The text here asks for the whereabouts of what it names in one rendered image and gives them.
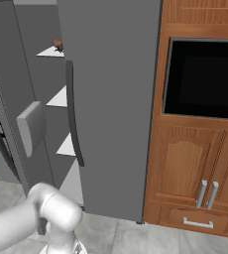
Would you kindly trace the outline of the white fridge shelf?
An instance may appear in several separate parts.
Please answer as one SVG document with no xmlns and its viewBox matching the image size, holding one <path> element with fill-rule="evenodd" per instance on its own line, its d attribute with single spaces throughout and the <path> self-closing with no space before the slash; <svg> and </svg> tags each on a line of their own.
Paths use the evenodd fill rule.
<svg viewBox="0 0 228 254">
<path fill-rule="evenodd" d="M 65 156 L 74 156 L 75 152 L 73 149 L 71 135 L 68 134 L 60 147 L 57 149 L 58 155 L 65 155 Z"/>
<path fill-rule="evenodd" d="M 54 58 L 63 58 L 64 53 L 59 52 L 56 47 L 51 46 L 44 51 L 38 53 L 38 57 L 54 57 Z"/>
<path fill-rule="evenodd" d="M 74 160 L 59 190 L 70 199 L 83 206 L 83 194 L 78 161 Z"/>
<path fill-rule="evenodd" d="M 64 86 L 48 103 L 47 106 L 67 107 L 66 86 Z"/>
</svg>

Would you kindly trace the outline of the brown food item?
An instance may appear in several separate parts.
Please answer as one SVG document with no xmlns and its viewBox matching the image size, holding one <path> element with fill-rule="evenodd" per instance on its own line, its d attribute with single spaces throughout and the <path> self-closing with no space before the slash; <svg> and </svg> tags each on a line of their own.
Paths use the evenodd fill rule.
<svg viewBox="0 0 228 254">
<path fill-rule="evenodd" d="M 53 46 L 56 48 L 56 50 L 60 53 L 63 52 L 63 44 L 62 44 L 62 40 L 60 39 L 55 39 L 53 40 Z"/>
</svg>

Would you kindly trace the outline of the wooden drawer front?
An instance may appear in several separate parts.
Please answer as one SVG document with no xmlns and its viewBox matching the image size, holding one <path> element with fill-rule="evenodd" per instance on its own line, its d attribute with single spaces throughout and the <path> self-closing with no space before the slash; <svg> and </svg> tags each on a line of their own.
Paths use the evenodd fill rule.
<svg viewBox="0 0 228 254">
<path fill-rule="evenodd" d="M 184 216 L 187 217 L 188 220 L 195 222 L 208 223 L 212 221 L 213 229 L 184 225 Z M 228 237 L 228 214 L 222 212 L 165 204 L 161 206 L 159 224 L 162 226 Z"/>
</svg>

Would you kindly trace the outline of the wide grey fridge door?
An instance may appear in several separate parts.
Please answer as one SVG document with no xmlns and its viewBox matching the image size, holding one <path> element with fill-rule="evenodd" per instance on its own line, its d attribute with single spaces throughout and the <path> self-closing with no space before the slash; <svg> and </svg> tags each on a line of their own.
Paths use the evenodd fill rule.
<svg viewBox="0 0 228 254">
<path fill-rule="evenodd" d="M 141 221 L 163 0 L 57 0 L 86 212 Z"/>
</svg>

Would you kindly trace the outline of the grey door bin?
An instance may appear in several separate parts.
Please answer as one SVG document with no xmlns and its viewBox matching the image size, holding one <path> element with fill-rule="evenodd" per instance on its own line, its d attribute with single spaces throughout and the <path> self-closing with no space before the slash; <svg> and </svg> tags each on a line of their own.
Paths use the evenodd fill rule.
<svg viewBox="0 0 228 254">
<path fill-rule="evenodd" d="M 32 102 L 18 117 L 17 125 L 27 157 L 31 157 L 46 136 L 46 117 L 40 101 Z"/>
</svg>

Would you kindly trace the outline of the grey fridge door with bin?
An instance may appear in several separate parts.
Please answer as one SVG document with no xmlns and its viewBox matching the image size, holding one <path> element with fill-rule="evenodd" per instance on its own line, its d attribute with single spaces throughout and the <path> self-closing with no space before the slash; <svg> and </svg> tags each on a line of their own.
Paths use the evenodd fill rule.
<svg viewBox="0 0 228 254">
<path fill-rule="evenodd" d="M 17 125 L 17 117 L 34 101 L 37 100 L 13 0 L 0 0 L 0 133 L 25 191 L 40 182 L 55 183 L 45 138 L 27 157 Z"/>
</svg>

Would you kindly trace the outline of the wooden cabinet housing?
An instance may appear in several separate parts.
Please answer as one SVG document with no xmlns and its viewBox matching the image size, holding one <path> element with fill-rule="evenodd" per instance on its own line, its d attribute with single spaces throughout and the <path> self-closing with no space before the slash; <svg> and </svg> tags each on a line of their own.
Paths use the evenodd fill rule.
<svg viewBox="0 0 228 254">
<path fill-rule="evenodd" d="M 217 159 L 225 133 L 228 131 L 228 119 L 168 115 L 162 112 L 168 49 L 171 38 L 228 39 L 228 0 L 164 0 L 144 205 L 144 219 L 151 224 L 159 224 L 162 205 L 173 204 L 196 208 L 185 204 L 161 202 L 153 197 L 151 168 L 153 164 L 153 138 L 157 126 L 180 126 L 223 131 L 223 137 L 207 181 L 203 202 L 201 207 L 198 208 L 206 210 L 208 210 L 206 203 L 211 195 Z M 228 214 L 226 211 L 214 209 L 213 205 L 209 211 Z"/>
</svg>

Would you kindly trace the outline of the black built-in oven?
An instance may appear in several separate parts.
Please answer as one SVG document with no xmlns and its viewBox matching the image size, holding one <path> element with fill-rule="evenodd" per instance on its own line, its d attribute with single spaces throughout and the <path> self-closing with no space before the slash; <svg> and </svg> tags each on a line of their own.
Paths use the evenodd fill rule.
<svg viewBox="0 0 228 254">
<path fill-rule="evenodd" d="M 228 119 L 228 39 L 170 39 L 162 112 Z"/>
</svg>

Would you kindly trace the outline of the grey fridge cabinet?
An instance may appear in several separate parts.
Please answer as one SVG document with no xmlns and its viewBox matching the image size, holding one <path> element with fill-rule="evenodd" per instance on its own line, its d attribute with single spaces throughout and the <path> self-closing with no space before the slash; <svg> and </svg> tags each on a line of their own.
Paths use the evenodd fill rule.
<svg viewBox="0 0 228 254">
<path fill-rule="evenodd" d="M 49 48 L 54 39 L 61 37 L 57 6 L 17 5 L 15 9 L 35 99 L 43 104 L 45 110 L 47 135 L 44 145 L 59 189 L 76 158 L 57 154 L 57 149 L 69 134 L 67 108 L 47 106 L 47 103 L 65 86 L 65 62 L 64 58 L 38 57 L 38 53 Z"/>
</svg>

